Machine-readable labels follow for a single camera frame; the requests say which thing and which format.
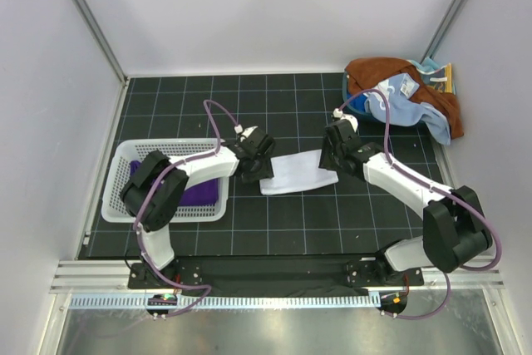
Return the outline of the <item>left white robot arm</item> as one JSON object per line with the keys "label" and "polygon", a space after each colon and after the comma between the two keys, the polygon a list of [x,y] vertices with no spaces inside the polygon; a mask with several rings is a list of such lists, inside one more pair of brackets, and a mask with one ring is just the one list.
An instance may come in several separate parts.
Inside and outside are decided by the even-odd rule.
{"label": "left white robot arm", "polygon": [[146,277],[157,288],[168,288],[177,276],[170,221],[187,189],[234,175],[244,183],[273,177],[275,139],[257,126],[237,126],[236,131],[234,140],[218,141],[212,150],[175,161],[152,151],[121,190],[121,201],[134,218],[141,256],[149,265]]}

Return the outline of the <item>purple towel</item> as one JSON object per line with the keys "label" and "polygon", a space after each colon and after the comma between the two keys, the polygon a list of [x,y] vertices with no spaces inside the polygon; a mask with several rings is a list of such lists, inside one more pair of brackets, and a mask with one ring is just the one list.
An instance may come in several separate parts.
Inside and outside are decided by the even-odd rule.
{"label": "purple towel", "polygon": [[[145,169],[142,163],[138,160],[130,162],[130,180],[137,174],[138,169],[141,169],[140,175],[146,175],[151,179],[150,183],[142,183],[139,187],[127,183],[121,192],[121,200],[126,202],[127,197],[133,198],[136,190],[140,191],[141,195],[146,195],[150,187],[155,182],[155,178],[168,166],[168,161],[163,161],[161,165],[155,165]],[[186,189],[180,198],[179,206],[203,206],[214,205],[219,199],[219,182],[217,179],[208,180],[198,185],[194,185]]]}

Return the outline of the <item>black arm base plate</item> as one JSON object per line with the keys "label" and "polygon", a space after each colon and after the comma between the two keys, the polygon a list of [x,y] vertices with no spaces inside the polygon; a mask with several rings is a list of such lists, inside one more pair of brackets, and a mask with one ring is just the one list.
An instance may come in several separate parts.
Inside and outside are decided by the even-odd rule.
{"label": "black arm base plate", "polygon": [[193,289],[209,285],[225,296],[424,284],[419,267],[396,272],[377,254],[292,254],[177,257],[160,271],[143,260],[130,266],[128,287],[163,288],[164,279]]}

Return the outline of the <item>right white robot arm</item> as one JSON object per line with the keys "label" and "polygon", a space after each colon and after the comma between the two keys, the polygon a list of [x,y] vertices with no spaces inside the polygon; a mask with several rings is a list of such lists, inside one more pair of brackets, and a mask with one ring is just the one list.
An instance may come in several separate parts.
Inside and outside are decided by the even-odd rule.
{"label": "right white robot arm", "polygon": [[421,235],[378,252],[374,274],[381,284],[395,284],[409,269],[435,267],[451,273],[494,243],[473,189],[441,185],[403,165],[382,146],[362,142],[350,116],[325,127],[319,166],[385,190],[421,218]]}

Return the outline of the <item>light blue towel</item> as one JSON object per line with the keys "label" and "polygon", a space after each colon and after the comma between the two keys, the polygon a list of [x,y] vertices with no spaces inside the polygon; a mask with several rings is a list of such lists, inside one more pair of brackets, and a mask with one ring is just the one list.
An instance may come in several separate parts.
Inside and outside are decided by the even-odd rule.
{"label": "light blue towel", "polygon": [[352,89],[376,88],[383,92],[393,125],[422,122],[442,145],[463,136],[450,63],[440,66],[429,57],[423,63],[372,57],[354,62],[350,74]]}

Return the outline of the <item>white towel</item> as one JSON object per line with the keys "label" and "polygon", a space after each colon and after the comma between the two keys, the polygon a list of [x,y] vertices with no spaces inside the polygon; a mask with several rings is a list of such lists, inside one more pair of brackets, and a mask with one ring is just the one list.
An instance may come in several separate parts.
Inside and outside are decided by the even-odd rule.
{"label": "white towel", "polygon": [[320,150],[273,157],[273,178],[259,182],[260,193],[267,196],[285,195],[336,184],[337,172],[321,169],[320,158]]}

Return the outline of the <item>white plastic mesh basket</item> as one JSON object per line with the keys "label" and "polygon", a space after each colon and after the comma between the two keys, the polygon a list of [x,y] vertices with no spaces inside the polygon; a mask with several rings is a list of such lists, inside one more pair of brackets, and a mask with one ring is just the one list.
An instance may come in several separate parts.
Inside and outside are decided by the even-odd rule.
{"label": "white plastic mesh basket", "polygon": [[[101,216],[110,223],[131,224],[135,218],[126,211],[121,200],[121,191],[131,177],[132,161],[142,161],[153,150],[160,150],[176,161],[197,152],[214,149],[214,138],[171,138],[128,140],[116,148],[102,196]],[[219,179],[219,198],[213,205],[180,206],[171,220],[173,224],[207,223],[221,219],[226,211],[229,197],[229,179]]]}

